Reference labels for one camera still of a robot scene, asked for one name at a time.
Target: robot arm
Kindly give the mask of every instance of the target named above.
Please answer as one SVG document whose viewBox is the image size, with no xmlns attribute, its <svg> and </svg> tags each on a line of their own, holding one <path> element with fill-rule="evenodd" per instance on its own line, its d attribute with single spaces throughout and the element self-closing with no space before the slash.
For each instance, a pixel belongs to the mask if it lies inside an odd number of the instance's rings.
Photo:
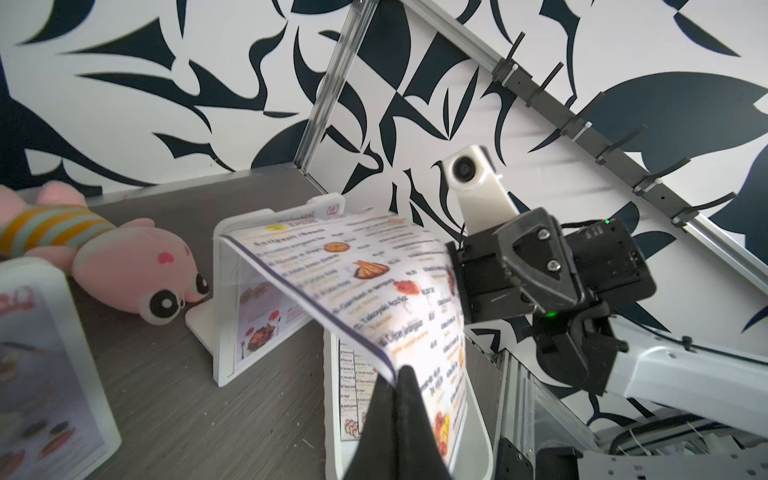
<svg viewBox="0 0 768 480">
<path fill-rule="evenodd" d="M 621 219 L 564 235 L 543 208 L 518 213 L 482 147 L 443 163 L 468 231 L 459 248 L 449 244 L 468 323 L 533 313 L 533 337 L 552 378 L 768 437 L 768 359 L 608 319 L 611 308 L 656 291 Z"/>
</svg>

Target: black cable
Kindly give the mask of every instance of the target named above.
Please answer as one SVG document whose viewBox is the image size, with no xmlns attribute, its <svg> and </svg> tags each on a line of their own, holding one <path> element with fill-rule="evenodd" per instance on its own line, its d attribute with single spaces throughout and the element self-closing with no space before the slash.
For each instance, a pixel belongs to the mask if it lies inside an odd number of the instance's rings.
<svg viewBox="0 0 768 480">
<path fill-rule="evenodd" d="M 696 422 L 702 418 L 703 417 L 699 417 L 693 413 L 684 413 L 682 415 L 676 415 L 667 419 L 660 419 L 654 422 L 646 423 L 645 425 L 640 425 L 634 429 L 631 429 L 631 431 L 634 432 L 635 435 L 642 435 L 644 433 L 653 432 L 658 429 L 671 429 L 673 427 L 679 427 L 680 425 L 685 425 L 688 422 Z M 631 438 L 632 434 L 630 433 L 630 430 L 616 435 L 614 439 L 611 440 L 611 446 L 608 448 L 608 454 L 618 455 L 616 453 L 617 447 Z"/>
<path fill-rule="evenodd" d="M 749 357 L 737 355 L 735 353 L 723 352 L 721 350 L 711 349 L 711 348 L 706 347 L 706 346 L 696 345 L 694 343 L 683 342 L 681 340 L 674 339 L 674 338 L 671 338 L 669 336 L 663 335 L 663 334 L 657 332 L 656 330 L 651 329 L 650 327 L 643 325 L 642 323 L 635 322 L 634 320 L 631 320 L 631 319 L 627 319 L 627 320 L 629 320 L 630 322 L 632 322 L 635 325 L 639 326 L 641 329 L 646 330 L 647 332 L 652 333 L 655 336 L 658 336 L 658 337 L 660 337 L 662 339 L 665 339 L 668 342 L 676 343 L 677 345 L 682 345 L 683 347 L 686 347 L 686 350 L 698 349 L 698 350 L 703 350 L 704 352 L 715 353 L 716 355 L 726 356 L 726 357 L 731 358 L 731 359 L 741 360 L 743 362 L 749 362 L 749 363 L 755 363 L 757 365 L 768 366 L 768 362 L 761 362 L 760 360 L 751 359 Z"/>
<path fill-rule="evenodd" d="M 462 231 L 458 232 L 458 237 L 461 238 L 461 240 L 458 242 L 458 248 L 461 249 L 462 245 L 464 245 L 464 239 L 466 236 L 464 235 L 464 229 L 466 228 L 467 223 L 462 223 Z"/>
<path fill-rule="evenodd" d="M 582 227 L 589 227 L 593 223 L 601 222 L 604 220 L 586 220 L 584 222 L 571 222 L 571 223 L 561 223 L 560 228 L 582 228 Z"/>
</svg>

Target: white menu stand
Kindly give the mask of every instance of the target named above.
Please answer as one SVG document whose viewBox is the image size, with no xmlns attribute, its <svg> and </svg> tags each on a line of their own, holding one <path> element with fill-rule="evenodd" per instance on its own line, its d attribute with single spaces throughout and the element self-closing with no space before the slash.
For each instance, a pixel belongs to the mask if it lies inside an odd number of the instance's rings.
<svg viewBox="0 0 768 480">
<path fill-rule="evenodd" d="M 0 263 L 3 478 L 80 480 L 120 446 L 65 275 L 38 258 Z"/>
<path fill-rule="evenodd" d="M 339 412 L 339 338 L 328 330 L 324 333 L 323 371 L 325 373 L 326 410 L 326 480 L 342 480 L 359 441 L 342 441 L 341 414 Z M 454 456 L 451 473 L 455 480 L 490 480 L 493 473 L 493 453 L 485 429 L 475 390 L 467 381 L 467 420 L 458 451 Z"/>
<path fill-rule="evenodd" d="M 205 346 L 214 358 L 214 380 L 219 386 L 225 386 L 245 369 L 252 366 L 261 357 L 293 335 L 306 325 L 311 317 L 302 311 L 292 312 L 296 303 L 288 299 L 276 287 L 267 285 L 256 271 L 245 262 L 240 254 L 232 250 L 225 242 L 220 241 L 222 235 L 248 227 L 287 222 L 300 218 L 328 218 L 344 213 L 344 197 L 339 194 L 327 194 L 314 197 L 300 207 L 291 208 L 275 213 L 271 209 L 263 209 L 249 214 L 237 215 L 222 220 L 214 229 L 214 297 L 190 308 L 185 316 L 187 326 Z M 254 340 L 261 329 L 248 329 L 243 337 L 243 322 L 239 319 L 239 307 L 243 299 L 243 288 L 247 284 L 258 290 L 260 301 L 266 305 L 263 309 L 269 316 L 263 321 L 270 328 L 276 323 L 276 329 L 270 332 L 270 337 L 263 343 L 258 342 L 258 348 L 251 351 Z M 286 311 L 292 312 L 289 319 L 284 319 Z"/>
</svg>

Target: wall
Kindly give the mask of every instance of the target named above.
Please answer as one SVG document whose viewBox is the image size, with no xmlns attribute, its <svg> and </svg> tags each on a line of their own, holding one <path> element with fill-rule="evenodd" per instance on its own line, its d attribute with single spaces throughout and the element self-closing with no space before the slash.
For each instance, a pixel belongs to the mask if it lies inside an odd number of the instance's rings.
<svg viewBox="0 0 768 480">
<path fill-rule="evenodd" d="M 350 0 L 0 6 L 0 182 L 86 194 L 292 161 Z"/>
<path fill-rule="evenodd" d="M 573 110 L 606 91 L 590 120 L 611 140 L 648 124 L 626 149 L 651 172 L 691 157 L 666 181 L 692 204 L 740 192 L 705 214 L 766 259 L 760 249 L 768 244 L 765 194 L 755 187 L 768 174 L 768 36 L 759 33 L 764 4 L 440 3 L 500 54 L 524 28 L 515 59 L 539 83 L 563 61 L 567 67 L 548 91 Z M 467 144 L 486 144 L 521 210 L 543 206 L 561 222 L 620 215 L 630 225 L 658 292 L 615 314 L 698 342 L 768 355 L 768 323 L 759 321 L 768 302 L 757 288 L 578 146 L 559 137 L 550 141 L 551 124 L 492 84 L 489 72 L 402 4 L 382 0 L 347 81 L 363 108 L 336 106 L 310 173 L 328 191 L 344 193 L 348 205 L 389 209 L 446 241 L 457 240 L 462 215 L 442 181 L 440 160 Z M 528 322 L 499 320 L 498 332 L 479 339 L 487 347 L 514 346 L 593 430 L 658 409 L 644 400 L 575 392 L 548 377 Z"/>
</svg>

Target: pink plush toy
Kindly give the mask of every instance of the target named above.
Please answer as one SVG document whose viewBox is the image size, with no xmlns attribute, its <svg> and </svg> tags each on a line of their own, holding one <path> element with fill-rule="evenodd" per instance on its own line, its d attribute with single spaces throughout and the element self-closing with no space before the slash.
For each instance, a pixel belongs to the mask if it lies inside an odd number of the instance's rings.
<svg viewBox="0 0 768 480">
<path fill-rule="evenodd" d="M 96 300 L 153 325 L 170 322 L 185 301 L 209 291 L 181 238 L 148 218 L 116 227 L 57 181 L 43 186 L 35 205 L 0 185 L 0 254 L 43 258 Z"/>
</svg>

